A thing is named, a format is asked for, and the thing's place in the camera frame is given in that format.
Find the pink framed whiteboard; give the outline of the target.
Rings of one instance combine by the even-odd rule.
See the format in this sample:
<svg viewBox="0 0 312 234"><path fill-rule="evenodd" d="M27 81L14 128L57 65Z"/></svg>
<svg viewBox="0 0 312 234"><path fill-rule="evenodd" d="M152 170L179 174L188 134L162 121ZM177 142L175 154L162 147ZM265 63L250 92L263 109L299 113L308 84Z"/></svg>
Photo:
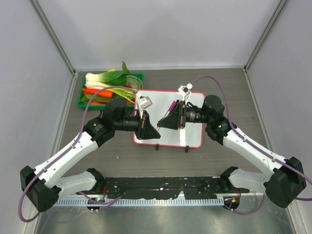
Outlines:
<svg viewBox="0 0 312 234"><path fill-rule="evenodd" d="M156 128L158 121L165 116L173 101L182 100L183 95L178 91L139 90L142 96L149 97L152 106L147 108L150 122ZM204 126L201 123L186 123L182 130L160 128L159 139L140 140L134 137L136 144L160 145L171 147L199 148L202 145Z"/></svg>

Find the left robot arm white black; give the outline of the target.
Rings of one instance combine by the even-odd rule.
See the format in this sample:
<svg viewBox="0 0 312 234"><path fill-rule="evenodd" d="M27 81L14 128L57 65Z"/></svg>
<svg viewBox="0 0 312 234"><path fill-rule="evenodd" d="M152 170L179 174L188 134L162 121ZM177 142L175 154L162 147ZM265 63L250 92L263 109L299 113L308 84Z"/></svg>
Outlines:
<svg viewBox="0 0 312 234"><path fill-rule="evenodd" d="M46 162L20 172L23 194L38 212L50 209L59 198L90 191L100 194L105 178L94 168L75 175L64 174L89 153L114 137L116 131L133 132L139 139L159 139L160 134L150 123L146 109L152 105L148 97L137 98L138 109L129 111L125 100L112 99L100 115L84 124L82 130L63 149Z"/></svg>

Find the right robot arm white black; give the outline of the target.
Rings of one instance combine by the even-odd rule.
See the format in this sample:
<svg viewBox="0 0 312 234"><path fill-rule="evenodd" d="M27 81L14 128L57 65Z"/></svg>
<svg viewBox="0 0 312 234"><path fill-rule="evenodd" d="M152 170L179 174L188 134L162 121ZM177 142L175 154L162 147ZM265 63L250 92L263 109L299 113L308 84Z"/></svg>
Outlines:
<svg viewBox="0 0 312 234"><path fill-rule="evenodd" d="M224 116L225 107L215 95L206 96L202 107L177 100L157 126L181 130L186 123L204 123L208 137L243 156L260 172L246 172L238 167L228 168L220 180L223 191L230 193L244 188L264 194L280 208L287 208L306 188L306 178L299 159L277 155L252 140Z"/></svg>

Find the white marker pen pink cap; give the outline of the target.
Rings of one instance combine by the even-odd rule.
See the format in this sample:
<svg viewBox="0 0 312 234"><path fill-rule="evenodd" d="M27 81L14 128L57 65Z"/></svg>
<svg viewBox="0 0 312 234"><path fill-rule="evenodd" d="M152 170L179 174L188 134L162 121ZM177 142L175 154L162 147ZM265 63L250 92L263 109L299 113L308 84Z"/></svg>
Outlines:
<svg viewBox="0 0 312 234"><path fill-rule="evenodd" d="M164 120L164 118L166 118L170 114L170 112L174 109L175 105L176 101L173 101L169 109L167 110L166 114L160 120Z"/></svg>

